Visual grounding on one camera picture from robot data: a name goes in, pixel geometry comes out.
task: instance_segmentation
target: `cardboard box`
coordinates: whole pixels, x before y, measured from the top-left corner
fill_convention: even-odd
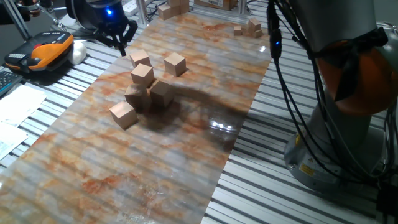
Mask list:
[[[199,6],[213,7],[216,9],[231,10],[236,6],[238,0],[194,0],[195,4]]]

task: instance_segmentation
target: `marble-patterned mat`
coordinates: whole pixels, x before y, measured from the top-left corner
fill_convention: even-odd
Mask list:
[[[0,176],[1,223],[200,223],[270,62],[268,36],[184,14],[154,20],[133,45],[173,103],[123,131],[109,108],[124,100],[131,63],[117,59]],[[181,77],[164,58],[187,60]]]

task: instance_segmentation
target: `white paper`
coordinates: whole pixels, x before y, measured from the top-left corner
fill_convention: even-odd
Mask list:
[[[0,159],[27,139],[27,134],[16,127],[0,122]]]
[[[44,92],[21,85],[0,100],[0,122],[18,127],[42,104]]]

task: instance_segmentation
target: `wooden cube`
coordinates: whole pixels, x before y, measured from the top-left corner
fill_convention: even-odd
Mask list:
[[[133,52],[130,54],[130,61],[132,63],[132,66],[137,67],[139,64],[150,65],[150,60],[147,52],[145,50],[138,50],[136,52]]]
[[[167,3],[159,6],[157,8],[157,11],[159,12],[159,17],[163,20],[167,20],[173,17],[172,8]]]
[[[180,13],[187,13],[189,12],[189,9],[189,0],[180,0]]]
[[[262,31],[261,31],[261,30],[255,31],[254,34],[253,34],[253,36],[254,36],[255,38],[261,37],[261,36],[262,36]]]
[[[131,72],[131,78],[135,84],[143,84],[145,87],[149,87],[155,79],[154,69],[150,66],[139,64]]]
[[[172,53],[164,60],[166,72],[179,77],[187,70],[185,58],[177,53]]]
[[[128,102],[120,102],[110,109],[113,120],[123,129],[137,123],[136,111]]]
[[[180,6],[180,0],[167,0],[167,4],[170,7]]]
[[[132,84],[127,87],[124,93],[126,101],[135,109],[148,108],[151,100],[147,88],[143,84]]]
[[[242,27],[234,26],[234,35],[242,35]]]
[[[157,82],[149,92],[155,105],[166,107],[174,99],[173,86],[162,81]]]
[[[172,17],[180,15],[180,6],[171,7]]]
[[[256,18],[251,18],[248,22],[248,31],[250,34],[254,34],[255,31],[261,29],[261,22],[259,22]]]
[[[182,4],[180,5],[180,13],[184,14],[189,12],[189,4]]]

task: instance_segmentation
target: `yellow warning label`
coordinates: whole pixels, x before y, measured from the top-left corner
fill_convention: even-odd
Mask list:
[[[300,135],[298,134],[296,136],[296,146],[298,146],[299,142],[300,142]]]
[[[309,176],[313,177],[314,170],[311,167],[305,165],[304,163],[301,164],[300,170],[308,174]]]

